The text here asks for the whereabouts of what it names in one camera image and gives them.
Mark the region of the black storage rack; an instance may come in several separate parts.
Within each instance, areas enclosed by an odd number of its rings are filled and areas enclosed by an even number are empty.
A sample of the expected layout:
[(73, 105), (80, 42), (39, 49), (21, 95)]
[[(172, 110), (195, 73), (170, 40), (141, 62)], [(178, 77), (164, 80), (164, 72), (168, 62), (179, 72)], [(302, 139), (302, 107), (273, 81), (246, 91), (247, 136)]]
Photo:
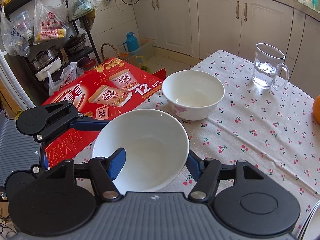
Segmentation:
[(47, 77), (96, 53), (89, 24), (99, 0), (10, 0), (1, 3), (3, 72), (25, 92), (30, 107), (49, 98)]

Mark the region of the glass mug with water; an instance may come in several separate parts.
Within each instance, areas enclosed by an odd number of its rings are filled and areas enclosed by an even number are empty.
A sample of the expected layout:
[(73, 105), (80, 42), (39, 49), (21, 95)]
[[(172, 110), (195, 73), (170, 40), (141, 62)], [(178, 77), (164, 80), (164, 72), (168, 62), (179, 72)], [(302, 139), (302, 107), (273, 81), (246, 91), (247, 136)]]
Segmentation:
[[(290, 76), (289, 69), (284, 61), (285, 55), (278, 48), (266, 43), (257, 43), (253, 63), (253, 83), (261, 89), (283, 89)], [(285, 72), (285, 79), (282, 83), (279, 83), (277, 77), (280, 77), (281, 70)]]

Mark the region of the red drink carton box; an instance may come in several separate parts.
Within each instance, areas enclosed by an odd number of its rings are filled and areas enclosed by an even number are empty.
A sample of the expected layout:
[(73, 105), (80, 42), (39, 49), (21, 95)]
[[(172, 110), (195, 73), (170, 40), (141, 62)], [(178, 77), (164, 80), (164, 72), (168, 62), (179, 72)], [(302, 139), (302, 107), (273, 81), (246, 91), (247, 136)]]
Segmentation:
[[(116, 57), (64, 85), (45, 104), (71, 100), (84, 116), (94, 120), (112, 120), (131, 111), (157, 93), (167, 74), (161, 69), (150, 74)], [(97, 132), (70, 128), (46, 147), (50, 167), (72, 159), (82, 150), (93, 150)]]

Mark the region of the white floral bowl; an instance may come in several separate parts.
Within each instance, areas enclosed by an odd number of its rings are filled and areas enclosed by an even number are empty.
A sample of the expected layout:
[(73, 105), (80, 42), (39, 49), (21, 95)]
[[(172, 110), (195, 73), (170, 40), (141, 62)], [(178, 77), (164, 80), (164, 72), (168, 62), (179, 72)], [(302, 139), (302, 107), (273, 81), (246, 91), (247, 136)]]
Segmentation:
[(173, 116), (155, 109), (137, 109), (110, 121), (99, 133), (93, 157), (110, 157), (122, 147), (126, 161), (113, 181), (121, 194), (155, 192), (169, 185), (182, 171), (189, 139)]
[(199, 121), (214, 111), (225, 96), (225, 88), (212, 74), (200, 70), (182, 70), (163, 81), (162, 93), (176, 116)]

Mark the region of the plastic bag with snacks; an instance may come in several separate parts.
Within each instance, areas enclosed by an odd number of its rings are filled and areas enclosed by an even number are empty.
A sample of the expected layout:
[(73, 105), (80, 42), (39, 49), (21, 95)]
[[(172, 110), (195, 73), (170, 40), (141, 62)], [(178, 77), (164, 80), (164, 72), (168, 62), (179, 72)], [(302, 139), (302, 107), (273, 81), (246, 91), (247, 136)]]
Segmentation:
[(60, 7), (51, 7), (44, 5), (40, 0), (35, 0), (33, 44), (65, 38), (67, 29), (68, 17), (65, 1)]

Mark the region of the teal thermos jug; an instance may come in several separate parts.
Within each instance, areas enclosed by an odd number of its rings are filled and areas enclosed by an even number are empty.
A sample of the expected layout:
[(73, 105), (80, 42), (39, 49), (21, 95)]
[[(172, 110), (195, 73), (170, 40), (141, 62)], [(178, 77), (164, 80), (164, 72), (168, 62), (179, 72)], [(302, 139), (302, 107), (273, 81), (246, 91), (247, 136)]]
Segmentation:
[(125, 51), (136, 51), (137, 49), (139, 49), (139, 43), (137, 38), (135, 37), (135, 33), (134, 32), (129, 32), (126, 34), (126, 40), (123, 43), (124, 49)]

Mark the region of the cherry print tablecloth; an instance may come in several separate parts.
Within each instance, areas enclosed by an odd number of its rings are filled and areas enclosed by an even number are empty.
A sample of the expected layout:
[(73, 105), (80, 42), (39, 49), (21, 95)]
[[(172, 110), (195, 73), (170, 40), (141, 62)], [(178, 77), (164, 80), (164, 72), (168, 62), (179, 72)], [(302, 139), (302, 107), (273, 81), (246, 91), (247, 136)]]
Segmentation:
[(195, 66), (216, 76), (225, 96), (201, 121), (182, 120), (190, 148), (201, 158), (235, 164), (245, 159), (299, 201), (296, 229), (319, 201), (319, 124), (313, 99), (288, 83), (262, 90), (252, 81), (253, 63), (219, 50)]

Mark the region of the white kitchen cabinets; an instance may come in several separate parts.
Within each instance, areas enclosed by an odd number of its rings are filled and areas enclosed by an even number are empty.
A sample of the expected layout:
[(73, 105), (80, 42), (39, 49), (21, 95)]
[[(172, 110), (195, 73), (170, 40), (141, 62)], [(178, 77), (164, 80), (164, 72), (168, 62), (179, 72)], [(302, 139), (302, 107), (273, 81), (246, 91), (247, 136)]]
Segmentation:
[(285, 54), (289, 81), (319, 95), (319, 13), (291, 0), (131, 0), (138, 31), (159, 48), (204, 59), (225, 50), (250, 61), (257, 43)]

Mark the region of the large white fruit-print plate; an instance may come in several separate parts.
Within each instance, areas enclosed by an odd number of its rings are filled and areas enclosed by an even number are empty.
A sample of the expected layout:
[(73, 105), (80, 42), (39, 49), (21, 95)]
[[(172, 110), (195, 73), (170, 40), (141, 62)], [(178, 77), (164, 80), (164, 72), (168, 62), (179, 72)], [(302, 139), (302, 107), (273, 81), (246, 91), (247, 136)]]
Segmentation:
[(296, 239), (319, 239), (319, 201), (311, 209)]

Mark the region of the orange with leaf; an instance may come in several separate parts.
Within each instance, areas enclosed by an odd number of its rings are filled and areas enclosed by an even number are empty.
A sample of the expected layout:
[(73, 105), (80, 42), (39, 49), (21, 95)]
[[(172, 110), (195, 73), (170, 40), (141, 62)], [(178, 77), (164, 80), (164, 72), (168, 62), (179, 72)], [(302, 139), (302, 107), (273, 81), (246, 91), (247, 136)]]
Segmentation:
[(312, 114), (313, 114), (314, 120), (318, 124), (320, 124), (320, 95), (314, 99), (314, 102), (312, 105)]

